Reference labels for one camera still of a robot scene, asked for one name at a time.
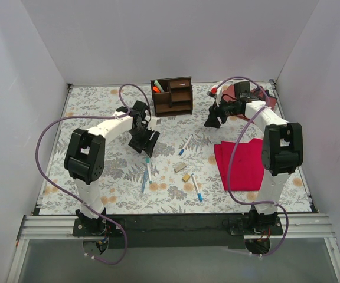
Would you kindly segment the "blue capped white pen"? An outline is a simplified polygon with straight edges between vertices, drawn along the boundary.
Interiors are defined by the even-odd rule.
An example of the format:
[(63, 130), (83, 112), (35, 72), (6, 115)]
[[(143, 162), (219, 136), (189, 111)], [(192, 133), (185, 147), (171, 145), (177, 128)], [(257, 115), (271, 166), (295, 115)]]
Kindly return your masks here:
[(191, 134), (189, 136), (189, 138), (187, 138), (186, 142), (184, 143), (183, 147), (180, 149), (179, 151), (179, 156), (182, 156), (182, 154), (184, 153), (185, 149), (187, 148), (188, 144), (190, 143), (191, 139), (193, 138), (193, 134)]

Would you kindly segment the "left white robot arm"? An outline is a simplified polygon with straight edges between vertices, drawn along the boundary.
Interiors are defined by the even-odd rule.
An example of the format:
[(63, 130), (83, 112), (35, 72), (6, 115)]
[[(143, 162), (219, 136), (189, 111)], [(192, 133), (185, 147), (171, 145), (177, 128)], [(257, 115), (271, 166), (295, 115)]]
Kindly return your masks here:
[(119, 107), (111, 119), (87, 130), (75, 129), (71, 134), (64, 168), (74, 180), (83, 207), (76, 210), (82, 227), (95, 236), (102, 235), (107, 222), (100, 198), (99, 178), (104, 170), (106, 145), (128, 132), (129, 146), (138, 153), (145, 152), (152, 157), (160, 135), (155, 127), (160, 118), (149, 114), (149, 106), (136, 101), (132, 108)]

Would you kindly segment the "green highlighter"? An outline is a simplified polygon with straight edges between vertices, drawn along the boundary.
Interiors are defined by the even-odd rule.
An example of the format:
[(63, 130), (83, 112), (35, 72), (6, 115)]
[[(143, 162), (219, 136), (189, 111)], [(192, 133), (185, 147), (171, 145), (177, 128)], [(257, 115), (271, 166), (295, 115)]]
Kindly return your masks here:
[(158, 80), (155, 80), (153, 84), (159, 90), (160, 93), (164, 92), (164, 89), (162, 88), (162, 86), (161, 86), (161, 84), (159, 83)]

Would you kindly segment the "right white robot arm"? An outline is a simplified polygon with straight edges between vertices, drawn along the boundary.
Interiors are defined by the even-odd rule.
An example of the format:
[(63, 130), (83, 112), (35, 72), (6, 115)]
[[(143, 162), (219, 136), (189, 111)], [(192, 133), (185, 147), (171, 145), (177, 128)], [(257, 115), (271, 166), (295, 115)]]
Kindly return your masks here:
[(264, 232), (283, 235), (287, 230), (282, 228), (277, 211), (281, 208), (279, 200), (285, 183), (303, 162), (302, 126), (278, 116), (271, 108), (275, 97), (261, 86), (251, 90), (250, 84), (245, 78), (235, 83), (231, 101), (224, 99), (221, 84), (210, 87), (207, 94), (214, 99), (214, 104), (208, 109), (204, 125), (218, 129), (228, 117), (243, 115), (263, 132), (264, 176), (257, 200), (249, 204), (249, 212), (232, 223), (230, 229), (236, 235)]

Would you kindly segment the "light blue pen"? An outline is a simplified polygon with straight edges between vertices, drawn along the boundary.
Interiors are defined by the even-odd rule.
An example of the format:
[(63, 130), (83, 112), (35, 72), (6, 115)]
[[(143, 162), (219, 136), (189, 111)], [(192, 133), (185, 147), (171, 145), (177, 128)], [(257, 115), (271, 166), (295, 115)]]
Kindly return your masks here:
[(141, 193), (144, 193), (145, 187), (146, 187), (146, 182), (148, 178), (148, 170), (146, 169), (143, 174), (143, 180), (142, 180), (142, 185), (141, 185)]

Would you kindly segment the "teal capped white pen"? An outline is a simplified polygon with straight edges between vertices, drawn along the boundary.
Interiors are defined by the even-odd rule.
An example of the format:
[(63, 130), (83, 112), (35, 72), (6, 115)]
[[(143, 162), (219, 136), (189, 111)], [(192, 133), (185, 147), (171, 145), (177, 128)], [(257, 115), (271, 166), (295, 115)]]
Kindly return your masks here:
[(152, 176), (151, 176), (151, 160), (149, 157), (146, 157), (146, 170), (149, 184), (152, 184)]

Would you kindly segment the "orange black highlighter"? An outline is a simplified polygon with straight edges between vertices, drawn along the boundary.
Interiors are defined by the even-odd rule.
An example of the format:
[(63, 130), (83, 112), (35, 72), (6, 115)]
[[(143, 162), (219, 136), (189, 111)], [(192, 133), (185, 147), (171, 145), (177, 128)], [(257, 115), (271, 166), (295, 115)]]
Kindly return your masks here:
[(162, 92), (162, 90), (160, 90), (157, 86), (154, 86), (154, 87), (153, 87), (153, 90), (154, 90), (154, 92), (156, 92), (156, 93), (161, 93), (161, 92)]

